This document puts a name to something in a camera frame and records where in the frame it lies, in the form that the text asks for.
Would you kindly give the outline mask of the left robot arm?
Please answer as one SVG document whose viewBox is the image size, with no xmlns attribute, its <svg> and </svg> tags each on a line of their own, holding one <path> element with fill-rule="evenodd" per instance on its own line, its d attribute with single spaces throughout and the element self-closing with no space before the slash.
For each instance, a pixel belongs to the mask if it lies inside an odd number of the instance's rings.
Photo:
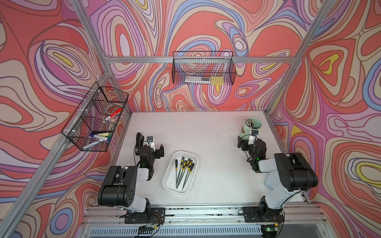
<svg viewBox="0 0 381 238">
<path fill-rule="evenodd" d="M 154 174 L 154 162 L 164 157 L 164 146 L 153 149 L 148 145 L 136 148 L 140 161 L 133 166 L 111 166 L 104 178 L 98 193 L 100 206 L 118 207 L 126 210 L 124 216 L 127 223 L 163 224 L 165 210 L 152 209 L 149 199 L 137 195 L 138 181 L 150 181 Z"/>
</svg>

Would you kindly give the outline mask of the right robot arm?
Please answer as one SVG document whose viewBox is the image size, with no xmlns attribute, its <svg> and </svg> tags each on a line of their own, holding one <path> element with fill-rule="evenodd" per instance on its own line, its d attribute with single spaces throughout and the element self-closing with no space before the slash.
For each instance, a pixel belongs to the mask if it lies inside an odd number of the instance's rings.
<svg viewBox="0 0 381 238">
<path fill-rule="evenodd" d="M 318 177 L 301 153 L 275 153 L 267 158 L 266 143 L 252 135 L 238 137 L 237 147 L 247 154 L 255 173 L 275 178 L 275 188 L 263 196 L 257 207 L 243 207 L 246 223 L 284 222 L 283 205 L 293 196 L 318 185 Z"/>
</svg>

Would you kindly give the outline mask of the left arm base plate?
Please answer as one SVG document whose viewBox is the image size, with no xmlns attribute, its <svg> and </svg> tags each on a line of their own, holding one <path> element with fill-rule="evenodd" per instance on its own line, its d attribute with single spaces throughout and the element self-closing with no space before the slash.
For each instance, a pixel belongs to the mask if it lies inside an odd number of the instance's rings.
<svg viewBox="0 0 381 238">
<path fill-rule="evenodd" d="M 149 212 L 137 213 L 127 211 L 124 218 L 125 224 L 158 224 L 162 225 L 165 221 L 166 209 L 164 207 L 151 208 Z"/>
</svg>

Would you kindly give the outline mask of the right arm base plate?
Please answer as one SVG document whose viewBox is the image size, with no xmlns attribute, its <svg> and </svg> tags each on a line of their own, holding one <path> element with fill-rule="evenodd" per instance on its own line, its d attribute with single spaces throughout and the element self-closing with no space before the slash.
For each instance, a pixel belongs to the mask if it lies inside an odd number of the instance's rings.
<svg viewBox="0 0 381 238">
<path fill-rule="evenodd" d="M 246 223 L 282 223 L 284 215 L 282 209 L 269 209 L 263 207 L 242 207 Z"/>
</svg>

